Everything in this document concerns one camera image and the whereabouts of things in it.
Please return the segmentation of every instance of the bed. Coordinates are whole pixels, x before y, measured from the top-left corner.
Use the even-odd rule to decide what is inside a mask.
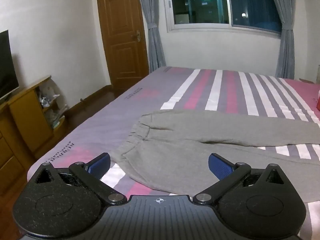
[[[68,167],[117,148],[142,114],[159,109],[211,110],[320,124],[320,112],[316,109],[319,90],[320,85],[252,73],[162,67],[66,136],[30,168],[28,179],[43,162]],[[292,158],[320,160],[320,145],[268,147],[267,150]],[[101,180],[127,197],[174,195],[135,182],[115,163]],[[320,239],[320,201],[305,206],[307,216],[300,237]]]

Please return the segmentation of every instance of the wooden dresser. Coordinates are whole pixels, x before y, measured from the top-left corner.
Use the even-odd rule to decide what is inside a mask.
[[[0,195],[35,162],[11,116],[9,105],[0,106]]]
[[[51,128],[44,116],[47,108],[37,97],[38,87],[50,78],[38,80],[0,105],[0,203],[14,182],[68,132],[64,117]]]

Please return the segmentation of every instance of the red object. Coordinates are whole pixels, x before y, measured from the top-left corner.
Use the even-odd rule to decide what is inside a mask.
[[[317,109],[320,111],[320,98],[318,98]]]

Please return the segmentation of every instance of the window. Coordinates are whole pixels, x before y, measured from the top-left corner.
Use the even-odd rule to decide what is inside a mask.
[[[175,24],[229,23],[227,0],[172,0]]]
[[[231,0],[232,25],[280,32],[282,29],[273,0]]]
[[[274,0],[165,0],[168,30],[224,28],[279,33]]]

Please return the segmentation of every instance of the television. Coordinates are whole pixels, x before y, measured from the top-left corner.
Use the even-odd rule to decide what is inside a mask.
[[[0,33],[0,100],[19,88],[9,43],[9,31]]]

